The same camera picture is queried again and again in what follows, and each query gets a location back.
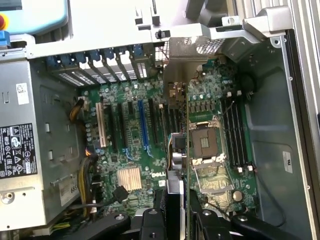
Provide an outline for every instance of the heatsink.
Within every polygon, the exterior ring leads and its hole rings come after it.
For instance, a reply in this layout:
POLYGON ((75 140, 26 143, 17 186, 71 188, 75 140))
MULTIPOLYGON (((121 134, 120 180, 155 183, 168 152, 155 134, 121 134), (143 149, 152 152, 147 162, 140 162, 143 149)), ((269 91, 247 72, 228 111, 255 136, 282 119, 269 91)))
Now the heatsink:
POLYGON ((140 169, 138 167, 124 168, 116 172, 118 185, 124 186, 128 191, 142 189, 140 169))

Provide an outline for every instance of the green circuit board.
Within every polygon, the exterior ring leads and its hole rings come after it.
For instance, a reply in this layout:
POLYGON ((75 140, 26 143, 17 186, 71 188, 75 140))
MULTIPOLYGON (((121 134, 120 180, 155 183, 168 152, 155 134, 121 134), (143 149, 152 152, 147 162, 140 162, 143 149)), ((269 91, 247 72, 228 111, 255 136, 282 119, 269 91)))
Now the green circuit board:
MULTIPOLYGON (((188 86, 190 123, 210 121, 214 116, 221 118, 222 123, 223 111, 220 98, 228 91, 237 90, 234 82, 235 72, 236 69, 232 65, 220 64, 217 60, 210 60, 203 66, 201 76, 196 76, 188 86)), ((86 99, 84 121, 87 147, 99 155, 97 171, 103 181, 104 200, 112 196, 113 190, 119 184, 119 178, 123 181, 126 176, 129 177, 129 174, 139 175, 140 178, 140 182, 132 184, 134 185, 133 190, 129 191, 128 199, 123 203, 108 206, 106 212, 126 211, 134 215, 138 209, 152 207, 154 190, 164 189, 166 184, 165 146, 168 136, 164 136, 160 109, 167 111, 165 119, 169 122, 168 126, 175 126, 176 130, 179 129, 179 124, 176 122, 178 114, 166 109, 162 77, 85 88, 81 95, 86 99), (153 110, 151 110, 150 99, 152 99, 153 110), (101 147, 100 142, 96 108, 98 103, 103 106, 106 147, 101 147), (147 135, 148 149, 145 147, 145 135, 147 135)), ((217 146, 221 153, 225 152, 228 155, 223 149, 223 145, 226 144, 224 134, 223 129, 217 131, 217 146)), ((245 131, 245 139, 248 143, 248 158, 252 161, 248 131, 245 131)), ((254 196, 257 190, 253 173, 245 171, 243 174, 238 174, 229 165, 228 158, 225 167, 214 169, 213 172, 207 171, 202 174, 202 179, 223 180, 233 184, 234 189, 244 193, 243 201, 246 206, 255 207, 254 196)), ((199 191, 194 172, 190 186, 199 191)), ((205 194, 205 196, 208 197, 209 202, 228 211, 241 209, 240 204, 233 202, 230 191, 218 195, 205 194)))

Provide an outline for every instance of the motherboard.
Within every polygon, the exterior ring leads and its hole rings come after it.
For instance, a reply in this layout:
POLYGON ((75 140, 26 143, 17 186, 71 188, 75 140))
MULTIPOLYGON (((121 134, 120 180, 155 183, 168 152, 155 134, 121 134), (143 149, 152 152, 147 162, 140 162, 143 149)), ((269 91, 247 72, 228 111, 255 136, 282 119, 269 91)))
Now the motherboard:
MULTIPOLYGON (((228 212, 244 205, 254 208, 257 195, 245 105, 235 74, 231 63, 212 59, 187 87, 190 187, 200 199, 228 212)), ((168 139, 183 123, 179 109, 165 101, 163 88, 159 74, 81 92, 87 151, 99 156, 96 171, 103 199, 110 199, 118 185, 129 192, 122 203, 107 206, 106 213, 134 216, 138 209, 152 207, 154 191, 166 187, 168 139)))

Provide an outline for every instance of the screw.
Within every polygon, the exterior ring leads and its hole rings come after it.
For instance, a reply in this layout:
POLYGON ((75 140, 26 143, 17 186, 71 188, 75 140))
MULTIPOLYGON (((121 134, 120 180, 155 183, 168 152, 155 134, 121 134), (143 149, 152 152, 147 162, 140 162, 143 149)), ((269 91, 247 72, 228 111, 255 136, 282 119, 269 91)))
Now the screw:
POLYGON ((118 215, 118 216, 115 217, 115 220, 122 220, 122 219, 124 219, 124 218, 125 218, 125 216, 123 216, 123 215, 118 215))
POLYGON ((238 217, 238 219, 241 221, 241 222, 246 222, 246 221, 248 221, 248 218, 246 217, 246 216, 237 216, 238 217))
POLYGON ((152 215, 155 215, 155 214, 157 214, 158 212, 156 211, 156 210, 154 210, 154 209, 152 209, 150 212, 149 212, 149 214, 152 214, 152 215))
POLYGON ((209 210, 204 210, 202 213, 206 216, 211 215, 211 212, 209 210))

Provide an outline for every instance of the blue pcie slot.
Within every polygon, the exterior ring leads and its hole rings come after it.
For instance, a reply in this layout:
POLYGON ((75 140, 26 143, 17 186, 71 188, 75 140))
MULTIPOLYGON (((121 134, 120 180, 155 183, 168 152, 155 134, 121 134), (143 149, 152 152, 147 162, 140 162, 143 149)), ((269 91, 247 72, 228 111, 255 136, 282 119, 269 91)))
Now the blue pcie slot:
POLYGON ((138 100, 138 109, 139 109, 140 125, 141 125, 141 131, 142 131, 143 148, 146 150, 148 155, 153 158, 153 156, 151 155, 150 146, 149 146, 147 121, 146 121, 145 107, 144 107, 143 100, 138 100))

